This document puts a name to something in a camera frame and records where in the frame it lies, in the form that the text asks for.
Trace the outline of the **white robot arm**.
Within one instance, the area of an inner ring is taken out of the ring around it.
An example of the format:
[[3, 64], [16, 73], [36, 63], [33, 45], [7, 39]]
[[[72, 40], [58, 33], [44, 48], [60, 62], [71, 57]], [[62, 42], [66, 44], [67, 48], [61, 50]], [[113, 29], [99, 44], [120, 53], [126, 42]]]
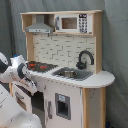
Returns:
[[29, 91], [37, 91], [35, 83], [29, 78], [29, 70], [22, 55], [11, 58], [0, 52], [0, 128], [42, 128], [40, 118], [25, 111], [1, 85], [23, 80]]

